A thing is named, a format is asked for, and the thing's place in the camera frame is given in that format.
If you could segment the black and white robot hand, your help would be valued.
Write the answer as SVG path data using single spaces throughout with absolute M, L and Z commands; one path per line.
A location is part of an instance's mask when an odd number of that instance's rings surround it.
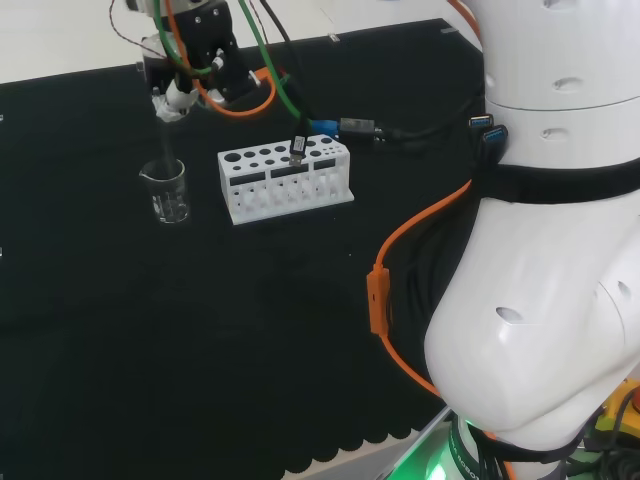
M 142 68 L 156 116 L 165 123 L 196 103 L 231 118 L 261 114 L 276 85 L 266 68 L 250 70 L 238 48 L 225 1 L 128 1 L 154 21 L 142 39 Z

